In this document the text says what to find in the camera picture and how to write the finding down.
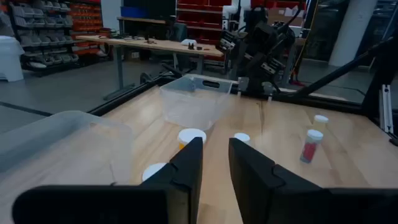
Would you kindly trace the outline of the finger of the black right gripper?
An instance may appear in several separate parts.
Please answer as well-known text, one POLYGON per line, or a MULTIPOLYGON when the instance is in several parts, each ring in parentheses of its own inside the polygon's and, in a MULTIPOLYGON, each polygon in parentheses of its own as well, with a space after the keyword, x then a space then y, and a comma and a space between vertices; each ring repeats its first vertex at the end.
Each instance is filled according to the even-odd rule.
POLYGON ((237 96, 240 97, 242 92, 245 92, 249 85, 249 78, 248 77, 239 77, 238 78, 238 94, 237 96))
POLYGON ((271 102, 274 92, 274 87, 271 82, 262 82, 264 94, 267 96, 267 101, 271 102))

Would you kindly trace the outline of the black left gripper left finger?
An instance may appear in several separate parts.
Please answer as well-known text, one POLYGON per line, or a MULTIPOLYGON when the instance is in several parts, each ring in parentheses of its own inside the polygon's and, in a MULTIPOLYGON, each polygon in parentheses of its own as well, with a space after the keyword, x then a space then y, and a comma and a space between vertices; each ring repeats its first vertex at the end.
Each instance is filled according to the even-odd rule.
POLYGON ((14 224, 196 224, 203 140, 139 185, 43 185, 12 205, 14 224))

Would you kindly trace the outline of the orange pill bottle smooth cap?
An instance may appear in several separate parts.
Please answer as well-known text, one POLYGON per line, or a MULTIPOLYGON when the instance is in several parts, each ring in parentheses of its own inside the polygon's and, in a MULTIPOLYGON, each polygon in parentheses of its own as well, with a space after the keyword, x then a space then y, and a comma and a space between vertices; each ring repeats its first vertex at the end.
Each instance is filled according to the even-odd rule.
POLYGON ((234 134, 234 138, 242 141, 243 143, 247 144, 247 145, 251 145, 251 138, 248 134, 246 133, 235 133, 234 134))

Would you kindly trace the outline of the orange pill bottle red yellow pills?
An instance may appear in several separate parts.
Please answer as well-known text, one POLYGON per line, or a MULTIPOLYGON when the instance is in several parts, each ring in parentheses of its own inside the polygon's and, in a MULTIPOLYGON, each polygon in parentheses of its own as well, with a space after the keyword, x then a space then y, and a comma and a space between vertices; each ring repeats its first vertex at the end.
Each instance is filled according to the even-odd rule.
POLYGON ((142 181, 144 182, 148 178, 152 177, 156 172, 161 170, 166 164, 167 164, 166 162, 160 162, 152 164, 149 167, 147 167, 145 171, 142 173, 142 181))

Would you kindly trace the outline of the clear pill bottle red pills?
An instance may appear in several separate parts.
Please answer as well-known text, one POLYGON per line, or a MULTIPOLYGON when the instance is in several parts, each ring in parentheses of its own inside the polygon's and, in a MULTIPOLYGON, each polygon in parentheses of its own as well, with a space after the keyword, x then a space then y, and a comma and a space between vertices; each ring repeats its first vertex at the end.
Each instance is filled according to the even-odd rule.
POLYGON ((307 131, 307 137, 305 139, 305 144, 302 149, 300 160, 305 163, 310 163, 322 139, 323 133, 315 129, 309 129, 307 131))

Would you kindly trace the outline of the orange pill bottle wide cap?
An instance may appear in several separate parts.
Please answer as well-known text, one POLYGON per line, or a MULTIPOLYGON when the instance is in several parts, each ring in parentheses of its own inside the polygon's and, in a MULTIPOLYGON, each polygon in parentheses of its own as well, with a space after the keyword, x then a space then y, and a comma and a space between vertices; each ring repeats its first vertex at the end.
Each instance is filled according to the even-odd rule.
POLYGON ((200 129, 187 128, 183 129, 178 134, 178 148, 183 149, 192 139, 202 138, 203 144, 206 143, 206 133, 200 129))

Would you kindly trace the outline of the red bin shelving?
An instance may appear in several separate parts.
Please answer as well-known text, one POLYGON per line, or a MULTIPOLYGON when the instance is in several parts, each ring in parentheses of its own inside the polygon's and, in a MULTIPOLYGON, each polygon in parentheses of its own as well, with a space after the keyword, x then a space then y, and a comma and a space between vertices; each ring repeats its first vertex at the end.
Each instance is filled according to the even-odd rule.
POLYGON ((177 22, 187 26, 189 39, 201 44, 216 45, 220 39, 223 6, 232 0, 177 0, 177 22))

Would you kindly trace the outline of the blue storage bin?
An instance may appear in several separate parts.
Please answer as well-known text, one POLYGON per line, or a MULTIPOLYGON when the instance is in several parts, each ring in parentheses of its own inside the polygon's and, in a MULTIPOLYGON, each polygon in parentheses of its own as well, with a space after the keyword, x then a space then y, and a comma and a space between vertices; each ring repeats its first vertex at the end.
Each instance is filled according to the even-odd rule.
POLYGON ((147 19, 148 16, 149 16, 149 13, 147 12, 147 9, 145 9, 145 8, 121 6, 121 17, 147 19))

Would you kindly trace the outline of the white trash bin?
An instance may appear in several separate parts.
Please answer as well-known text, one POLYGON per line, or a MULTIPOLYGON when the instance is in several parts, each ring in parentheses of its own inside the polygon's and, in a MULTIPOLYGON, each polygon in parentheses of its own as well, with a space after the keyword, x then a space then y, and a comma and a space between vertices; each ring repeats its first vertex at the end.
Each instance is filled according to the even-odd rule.
POLYGON ((17 39, 0 35, 0 80, 16 82, 24 79, 20 62, 24 53, 17 39))

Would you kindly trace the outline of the cardboard box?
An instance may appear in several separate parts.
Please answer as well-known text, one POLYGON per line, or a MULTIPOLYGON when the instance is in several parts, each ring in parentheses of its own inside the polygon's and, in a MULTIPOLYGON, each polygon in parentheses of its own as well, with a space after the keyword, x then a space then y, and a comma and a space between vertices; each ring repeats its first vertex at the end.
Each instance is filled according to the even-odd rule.
MULTIPOLYGON (((298 7, 295 6, 294 8, 272 8, 268 10, 268 24, 272 25, 274 22, 284 22, 287 23, 288 21, 293 18, 293 16, 296 14, 298 11, 298 7)), ((298 16, 290 23, 291 26, 297 26, 300 27, 303 22, 303 15, 305 13, 305 10, 301 10, 298 14, 298 16)))

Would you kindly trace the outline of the wooden workbench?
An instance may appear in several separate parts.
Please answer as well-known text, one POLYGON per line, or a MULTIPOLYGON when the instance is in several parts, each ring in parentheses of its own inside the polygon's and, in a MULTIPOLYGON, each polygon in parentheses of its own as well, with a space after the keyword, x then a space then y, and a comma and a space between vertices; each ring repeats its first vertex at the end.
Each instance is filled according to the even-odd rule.
POLYGON ((125 40, 125 39, 115 39, 108 37, 100 37, 99 35, 78 35, 77 40, 87 40, 92 42, 102 42, 113 46, 113 59, 117 68, 118 74, 118 89, 104 97, 104 100, 113 100, 121 95, 125 94, 129 90, 134 88, 134 85, 124 85, 124 75, 123 75, 123 65, 122 65, 122 51, 123 47, 134 47, 138 49, 146 50, 160 50, 171 52, 173 54, 185 54, 185 55, 197 55, 197 72, 199 74, 203 73, 204 57, 221 57, 224 55, 223 52, 219 51, 214 45, 199 44, 201 50, 191 50, 188 46, 181 44, 180 42, 174 42, 171 40, 154 40, 153 44, 149 44, 148 40, 125 40))

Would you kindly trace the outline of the white pillar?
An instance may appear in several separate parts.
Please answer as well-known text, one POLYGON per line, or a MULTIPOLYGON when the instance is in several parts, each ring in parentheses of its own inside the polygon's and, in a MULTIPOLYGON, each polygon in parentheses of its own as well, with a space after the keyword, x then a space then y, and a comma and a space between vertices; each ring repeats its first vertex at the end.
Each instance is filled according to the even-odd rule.
POLYGON ((377 2, 378 0, 349 0, 329 65, 341 67, 355 58, 377 2))

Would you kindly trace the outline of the silver aluminium extrusion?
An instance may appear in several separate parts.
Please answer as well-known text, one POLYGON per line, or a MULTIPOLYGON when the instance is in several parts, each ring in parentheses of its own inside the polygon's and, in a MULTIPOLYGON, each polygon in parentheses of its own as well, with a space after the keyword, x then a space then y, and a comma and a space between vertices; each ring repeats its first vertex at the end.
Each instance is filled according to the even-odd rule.
POLYGON ((390 85, 383 84, 379 92, 379 118, 380 128, 387 134, 394 133, 392 105, 391 105, 391 88, 390 85))

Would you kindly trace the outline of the rack of grey storage bins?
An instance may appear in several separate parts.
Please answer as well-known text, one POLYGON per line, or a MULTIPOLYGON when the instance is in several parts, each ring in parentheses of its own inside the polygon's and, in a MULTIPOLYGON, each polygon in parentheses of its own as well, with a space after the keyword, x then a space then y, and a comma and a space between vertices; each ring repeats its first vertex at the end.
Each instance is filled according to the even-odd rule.
POLYGON ((2 0, 24 53, 23 70, 35 77, 79 68, 73 53, 73 20, 69 0, 2 0))

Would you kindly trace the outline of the black table frame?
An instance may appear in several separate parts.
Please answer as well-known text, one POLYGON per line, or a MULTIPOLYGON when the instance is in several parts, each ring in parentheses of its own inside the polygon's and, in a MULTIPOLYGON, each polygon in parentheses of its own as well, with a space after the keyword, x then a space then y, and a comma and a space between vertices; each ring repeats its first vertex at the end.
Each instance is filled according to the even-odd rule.
MULTIPOLYGON (((370 119, 373 123, 380 124, 380 118, 377 117, 379 115, 377 110, 379 107, 379 92, 381 90, 381 86, 383 84, 390 85, 396 75, 397 72, 393 71, 392 69, 386 70, 384 72, 382 70, 378 70, 373 76, 372 82, 365 94, 363 102, 360 104, 350 103, 343 100, 334 100, 326 96, 314 96, 314 92, 306 97, 295 98, 292 96, 295 92, 277 93, 275 91, 273 92, 273 97, 277 101, 284 103, 311 106, 315 108, 351 114, 360 114, 362 116, 368 117, 368 119, 370 119)), ((120 97, 89 110, 89 114, 102 116, 155 85, 162 86, 183 76, 185 75, 182 72, 172 69, 168 75, 159 75, 157 78, 154 78, 153 83, 140 84, 138 87, 134 87, 132 90, 129 90, 120 97)))

